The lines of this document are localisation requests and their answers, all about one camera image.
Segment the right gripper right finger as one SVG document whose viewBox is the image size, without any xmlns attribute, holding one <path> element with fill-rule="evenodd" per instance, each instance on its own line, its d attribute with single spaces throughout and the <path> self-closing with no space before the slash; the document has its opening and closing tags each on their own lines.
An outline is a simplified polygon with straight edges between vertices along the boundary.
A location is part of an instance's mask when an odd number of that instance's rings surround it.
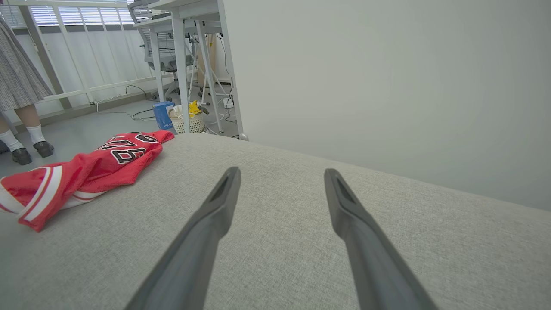
<svg viewBox="0 0 551 310">
<path fill-rule="evenodd" d="M 336 169 L 326 169 L 332 227 L 346 244 L 362 310 L 435 310 L 436 304 Z"/>
</svg>

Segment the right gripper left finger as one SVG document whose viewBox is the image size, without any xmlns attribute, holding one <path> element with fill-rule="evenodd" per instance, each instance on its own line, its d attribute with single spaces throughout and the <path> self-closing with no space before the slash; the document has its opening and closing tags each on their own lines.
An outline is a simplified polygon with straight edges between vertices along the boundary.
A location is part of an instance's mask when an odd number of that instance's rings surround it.
<svg viewBox="0 0 551 310">
<path fill-rule="evenodd" d="M 230 167 L 128 302 L 128 310 L 202 310 L 219 241 L 228 233 L 241 185 Z"/>
</svg>

